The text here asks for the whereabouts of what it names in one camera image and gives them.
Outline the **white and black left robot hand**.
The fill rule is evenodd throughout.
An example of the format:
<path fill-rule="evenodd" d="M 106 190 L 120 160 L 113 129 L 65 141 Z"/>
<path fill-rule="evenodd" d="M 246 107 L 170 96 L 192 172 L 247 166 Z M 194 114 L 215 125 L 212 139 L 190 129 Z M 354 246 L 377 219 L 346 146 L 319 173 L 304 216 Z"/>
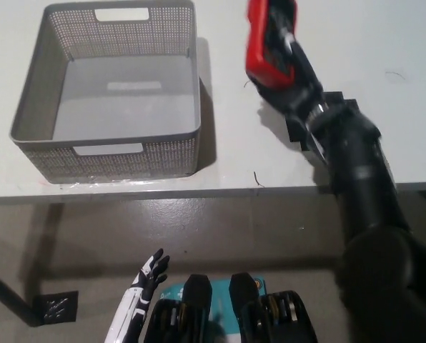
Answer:
<path fill-rule="evenodd" d="M 156 288 L 167 279 L 165 272 L 169 265 L 170 256 L 164 255 L 163 249 L 158 249 L 145 262 L 132 282 L 141 304 L 149 304 Z"/>

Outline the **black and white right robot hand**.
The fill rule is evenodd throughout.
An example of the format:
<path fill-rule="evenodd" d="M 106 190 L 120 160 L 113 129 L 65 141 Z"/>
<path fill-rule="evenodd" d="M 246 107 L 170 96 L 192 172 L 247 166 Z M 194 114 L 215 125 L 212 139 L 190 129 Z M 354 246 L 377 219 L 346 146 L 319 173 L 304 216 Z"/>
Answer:
<path fill-rule="evenodd" d="M 259 95 L 277 111 L 305 121 L 322 102 L 322 85 L 295 37 L 297 5 L 294 1 L 270 1 L 263 36 L 267 71 L 254 81 Z"/>

